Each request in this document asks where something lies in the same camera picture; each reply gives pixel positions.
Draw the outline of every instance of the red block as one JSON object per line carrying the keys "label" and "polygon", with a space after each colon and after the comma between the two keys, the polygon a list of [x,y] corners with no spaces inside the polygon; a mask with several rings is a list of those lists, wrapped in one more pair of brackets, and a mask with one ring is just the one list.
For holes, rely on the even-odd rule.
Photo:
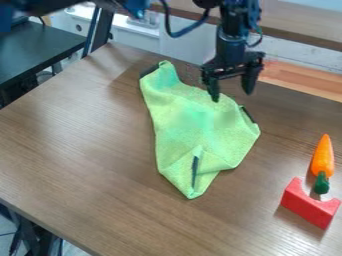
{"label": "red block", "polygon": [[295,177],[286,187],[280,204],[325,230],[341,201],[333,198],[330,201],[322,202],[307,196],[302,189],[302,180]]}

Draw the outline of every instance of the wooden table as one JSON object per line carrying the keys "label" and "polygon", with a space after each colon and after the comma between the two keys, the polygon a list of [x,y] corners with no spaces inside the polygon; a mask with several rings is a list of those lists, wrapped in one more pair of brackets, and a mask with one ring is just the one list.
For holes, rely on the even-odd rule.
{"label": "wooden table", "polygon": [[340,255],[341,209],[323,232],[278,206],[322,133],[335,147],[331,194],[342,198],[342,104],[264,83],[248,97],[222,82],[262,136],[190,201],[157,172],[138,87],[163,59],[107,45],[1,110],[1,202],[94,255]]}

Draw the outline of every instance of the green cloth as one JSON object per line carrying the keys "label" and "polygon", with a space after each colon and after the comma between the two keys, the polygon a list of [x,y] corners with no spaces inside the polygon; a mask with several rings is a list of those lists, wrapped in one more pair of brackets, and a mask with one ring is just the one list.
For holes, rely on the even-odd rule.
{"label": "green cloth", "polygon": [[236,168],[260,136],[234,100],[221,94],[212,102],[206,91],[183,84],[168,61],[141,78],[140,88],[153,119],[158,170],[189,199],[202,195],[221,170]]}

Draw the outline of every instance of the floor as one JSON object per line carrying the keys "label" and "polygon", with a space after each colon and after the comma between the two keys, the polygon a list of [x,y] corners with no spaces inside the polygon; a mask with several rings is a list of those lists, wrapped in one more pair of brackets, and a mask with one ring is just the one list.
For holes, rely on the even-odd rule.
{"label": "floor", "polygon": [[[0,255],[6,256],[9,253],[9,247],[12,242],[14,232],[16,231],[15,225],[0,215]],[[23,244],[20,245],[18,251],[14,256],[24,256],[26,249]],[[63,256],[89,256],[90,254],[82,251],[81,249],[73,246],[72,244],[64,241],[63,243]]]}

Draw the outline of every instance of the toy carrot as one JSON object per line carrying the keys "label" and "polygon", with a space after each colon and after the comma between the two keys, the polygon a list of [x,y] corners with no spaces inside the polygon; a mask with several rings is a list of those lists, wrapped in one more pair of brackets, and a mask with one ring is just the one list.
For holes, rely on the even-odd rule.
{"label": "toy carrot", "polygon": [[329,191],[329,180],[335,169],[335,158],[332,143],[328,134],[324,134],[319,141],[312,157],[311,172],[317,176],[314,191],[317,194],[326,194]]}

